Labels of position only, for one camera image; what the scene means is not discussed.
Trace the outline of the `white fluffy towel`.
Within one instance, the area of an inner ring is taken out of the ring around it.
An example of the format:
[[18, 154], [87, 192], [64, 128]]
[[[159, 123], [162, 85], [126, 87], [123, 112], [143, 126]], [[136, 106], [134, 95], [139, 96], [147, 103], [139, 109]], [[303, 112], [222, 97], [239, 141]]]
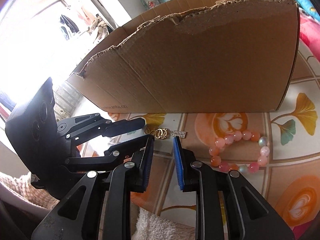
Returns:
[[159, 217], [134, 206], [131, 239], [195, 239], [195, 228]]

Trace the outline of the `brown cardboard box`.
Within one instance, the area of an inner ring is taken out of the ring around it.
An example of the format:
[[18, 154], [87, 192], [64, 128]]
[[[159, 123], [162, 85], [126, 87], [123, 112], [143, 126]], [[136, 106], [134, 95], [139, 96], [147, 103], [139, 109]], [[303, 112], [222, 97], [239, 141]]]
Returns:
[[274, 112], [299, 26], [294, 0], [170, 0], [114, 30], [68, 82], [109, 113]]

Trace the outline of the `pink floral blanket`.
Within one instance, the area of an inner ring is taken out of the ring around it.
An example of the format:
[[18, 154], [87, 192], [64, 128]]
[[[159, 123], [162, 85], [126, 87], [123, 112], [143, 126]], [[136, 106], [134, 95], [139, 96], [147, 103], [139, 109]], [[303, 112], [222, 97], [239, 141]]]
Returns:
[[311, 50], [315, 58], [319, 61], [320, 56], [320, 35], [319, 22], [313, 17], [300, 11], [300, 39]]

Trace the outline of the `gold link clasp jewelry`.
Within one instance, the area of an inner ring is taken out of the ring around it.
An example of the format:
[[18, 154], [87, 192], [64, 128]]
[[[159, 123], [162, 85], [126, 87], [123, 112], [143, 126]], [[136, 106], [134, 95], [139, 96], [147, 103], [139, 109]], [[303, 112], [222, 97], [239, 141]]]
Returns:
[[170, 130], [167, 128], [158, 128], [155, 130], [155, 138], [159, 140], [167, 139], [170, 136]]

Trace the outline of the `hanging clothes on rack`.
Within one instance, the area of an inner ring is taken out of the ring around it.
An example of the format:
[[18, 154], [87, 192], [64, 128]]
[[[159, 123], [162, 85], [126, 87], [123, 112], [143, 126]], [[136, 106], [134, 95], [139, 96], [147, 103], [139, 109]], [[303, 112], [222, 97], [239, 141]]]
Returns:
[[113, 31], [99, 14], [93, 17], [88, 17], [87, 15], [84, 15], [84, 17], [80, 15], [79, 17], [84, 23], [76, 23], [66, 15], [60, 16], [60, 30], [66, 40], [84, 35], [90, 37], [93, 44], [98, 44]]

